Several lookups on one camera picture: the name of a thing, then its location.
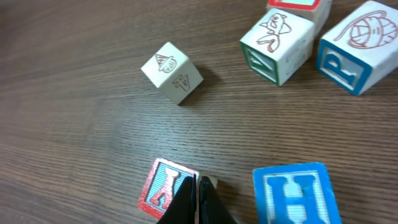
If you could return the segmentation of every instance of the engraved fish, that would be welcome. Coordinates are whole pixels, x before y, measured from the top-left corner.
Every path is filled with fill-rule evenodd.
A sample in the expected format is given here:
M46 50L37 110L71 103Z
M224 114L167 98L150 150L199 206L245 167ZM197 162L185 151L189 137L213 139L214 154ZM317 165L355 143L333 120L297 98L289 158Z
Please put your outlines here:
M271 53L275 52L280 45L279 36L292 31L292 28L285 22L286 18L287 16L285 15L275 13L271 16L268 22L260 24L260 26L268 29L268 35L257 40L257 44L269 44L267 48L268 51Z
M397 24L386 18L386 11L369 12L350 22L334 41L349 32L348 45L357 49L372 49L391 43L398 35Z

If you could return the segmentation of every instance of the alphabet block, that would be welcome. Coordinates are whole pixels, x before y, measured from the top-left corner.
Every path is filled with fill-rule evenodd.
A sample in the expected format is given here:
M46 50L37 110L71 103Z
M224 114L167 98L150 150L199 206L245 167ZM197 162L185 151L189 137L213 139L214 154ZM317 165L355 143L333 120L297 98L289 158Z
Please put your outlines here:
M341 224L322 163L255 169L253 181L260 224Z
M175 104L181 103L203 81L191 60L170 42L141 70Z
M317 69L360 95L398 67L398 10L368 1L320 41Z
M281 9L314 22L316 36L329 17L331 0L269 0L267 8Z
M166 159L156 159L141 192L138 207L156 219L162 218L184 178L193 177L194 174L197 176L197 184L199 184L202 177L201 172ZM214 177L208 177L216 187L218 180Z
M314 23L271 9L241 39L249 67L280 86L311 56Z

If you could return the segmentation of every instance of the toy block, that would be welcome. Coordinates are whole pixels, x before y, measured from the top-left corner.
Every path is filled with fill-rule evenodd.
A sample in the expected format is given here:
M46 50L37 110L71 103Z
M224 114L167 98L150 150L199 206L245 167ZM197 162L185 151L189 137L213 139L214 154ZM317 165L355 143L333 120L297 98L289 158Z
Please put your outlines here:
M341 224L328 171L322 163L253 170L260 224Z
M138 207L156 219L162 218L184 178L193 177L193 175L197 177L198 190L199 181L203 176L202 172L189 169L166 159L156 159L144 184L137 203ZM218 180L214 177L208 177L216 187Z
M368 1L320 41L317 69L360 95L398 67L398 10Z
M241 39L249 67L281 86L312 54L314 23L271 9Z
M331 0L269 0L267 8L281 9L312 21L317 36L329 17Z
M175 104L181 103L203 81L191 60L170 42L141 70Z

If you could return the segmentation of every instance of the wood grain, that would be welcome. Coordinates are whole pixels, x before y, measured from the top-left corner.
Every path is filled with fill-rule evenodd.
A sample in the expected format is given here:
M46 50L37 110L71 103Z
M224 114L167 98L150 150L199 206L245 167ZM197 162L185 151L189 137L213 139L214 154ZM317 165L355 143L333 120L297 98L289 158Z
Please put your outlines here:
M322 33L362 2L334 0ZM265 5L19 0L4 8L0 222L154 223L137 200L163 157L219 178L239 223L258 221L253 169L318 161L344 223L396 224L397 70L355 97L319 74L313 56L276 87L248 69L238 42ZM140 71L167 41L205 78L179 107Z

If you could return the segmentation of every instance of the white block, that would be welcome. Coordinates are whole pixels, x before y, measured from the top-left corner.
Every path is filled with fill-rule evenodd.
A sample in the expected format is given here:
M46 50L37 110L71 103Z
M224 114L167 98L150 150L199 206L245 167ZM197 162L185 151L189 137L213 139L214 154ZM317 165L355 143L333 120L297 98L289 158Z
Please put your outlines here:
M191 60L167 42L141 70L175 104L189 95L203 78Z
M398 67L398 10L368 1L320 41L317 68L360 95Z
M285 83L312 54L314 23L271 9L241 39L246 62L276 85Z
M316 36L329 17L331 0L269 0L267 7L268 10L277 8L311 20L315 23Z

